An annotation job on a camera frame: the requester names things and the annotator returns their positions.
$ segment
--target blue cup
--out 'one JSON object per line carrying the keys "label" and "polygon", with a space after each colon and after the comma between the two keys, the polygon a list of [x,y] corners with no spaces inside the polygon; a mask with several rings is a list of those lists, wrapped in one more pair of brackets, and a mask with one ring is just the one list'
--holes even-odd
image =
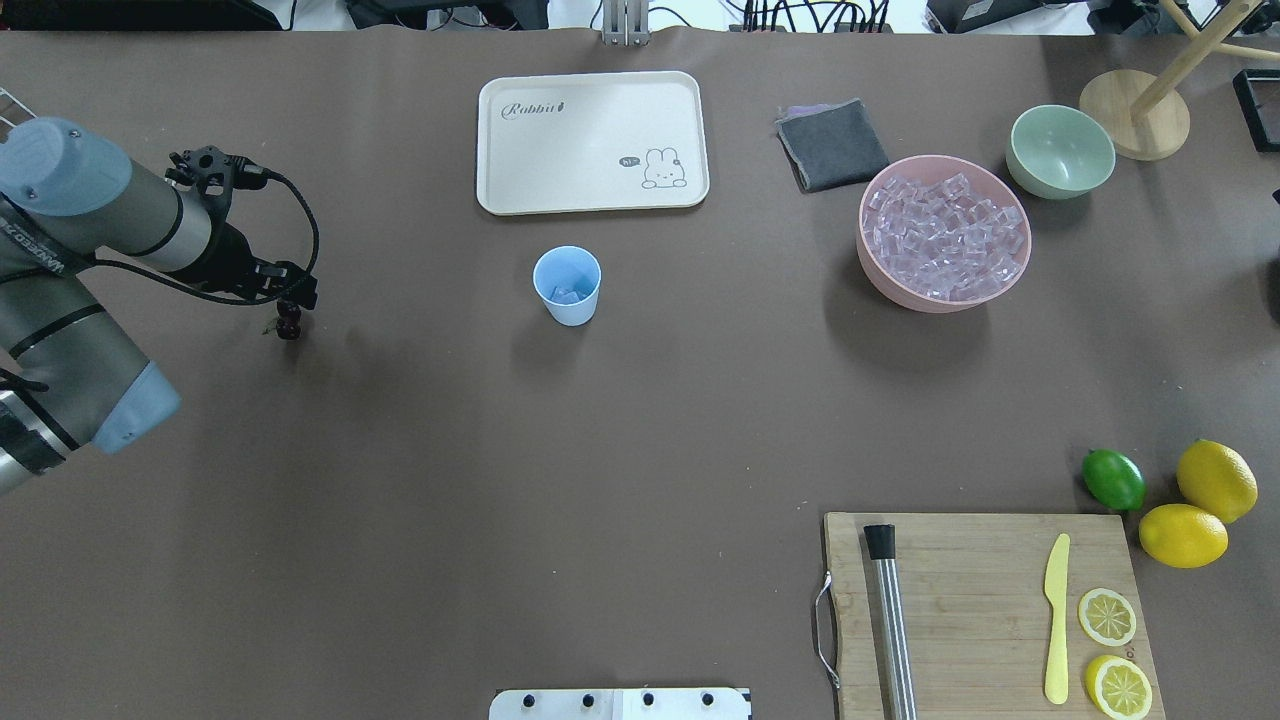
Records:
{"label": "blue cup", "polygon": [[600,297],[600,263],[572,245],[548,250],[534,265],[534,290],[556,322],[581,325],[595,314]]}

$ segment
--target lemon slice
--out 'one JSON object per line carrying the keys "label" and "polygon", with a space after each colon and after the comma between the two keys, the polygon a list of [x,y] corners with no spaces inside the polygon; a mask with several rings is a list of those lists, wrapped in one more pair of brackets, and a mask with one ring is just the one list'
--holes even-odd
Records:
{"label": "lemon slice", "polygon": [[1151,683],[1133,662],[1100,655],[1084,669],[1089,700],[1112,720],[1142,720],[1151,712]]}
{"label": "lemon slice", "polygon": [[1080,626],[1094,642],[1120,647],[1138,632],[1138,615],[1123,594],[1093,588],[1080,598]]}

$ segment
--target citrus fruit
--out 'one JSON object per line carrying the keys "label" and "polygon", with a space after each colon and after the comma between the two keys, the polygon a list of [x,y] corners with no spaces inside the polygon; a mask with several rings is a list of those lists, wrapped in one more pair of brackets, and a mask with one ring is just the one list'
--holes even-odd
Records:
{"label": "citrus fruit", "polygon": [[1080,598],[1080,626],[1084,634],[1107,647],[1120,647],[1138,632],[1138,615],[1123,594],[1093,588]]}
{"label": "citrus fruit", "polygon": [[1147,483],[1138,466],[1114,450],[1085,455],[1083,473],[1093,497],[1112,510],[1137,510],[1147,497]]}
{"label": "citrus fruit", "polygon": [[1178,489],[1224,523],[1234,523],[1258,501],[1258,482],[1240,454],[1208,439],[1198,439],[1183,452]]}
{"label": "citrus fruit", "polygon": [[1100,655],[1084,669],[1089,700],[1114,720],[1140,720],[1151,712],[1151,682],[1124,657]]}
{"label": "citrus fruit", "polygon": [[1165,565],[1199,568],[1226,552],[1226,527],[1193,505],[1161,505],[1138,523],[1142,548]]}

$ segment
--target green bowl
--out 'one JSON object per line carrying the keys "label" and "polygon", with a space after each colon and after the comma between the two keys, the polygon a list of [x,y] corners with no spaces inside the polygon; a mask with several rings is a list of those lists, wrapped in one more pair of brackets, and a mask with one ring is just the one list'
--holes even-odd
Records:
{"label": "green bowl", "polygon": [[1075,108],[1038,105],[1014,122],[1005,161],[1027,192],[1066,200],[1111,177],[1116,149],[1107,131]]}

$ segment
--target wooden stand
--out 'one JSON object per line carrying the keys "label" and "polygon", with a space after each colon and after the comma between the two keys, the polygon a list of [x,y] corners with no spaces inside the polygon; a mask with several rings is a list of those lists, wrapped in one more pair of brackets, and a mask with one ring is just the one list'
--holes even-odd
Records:
{"label": "wooden stand", "polygon": [[1125,158],[1160,160],[1172,155],[1192,128],[1187,102],[1174,87],[1210,53],[1234,50],[1220,44],[1261,1],[1231,0],[1160,77],[1112,70],[1093,78],[1080,94],[1080,110],[1106,128],[1116,152]]}

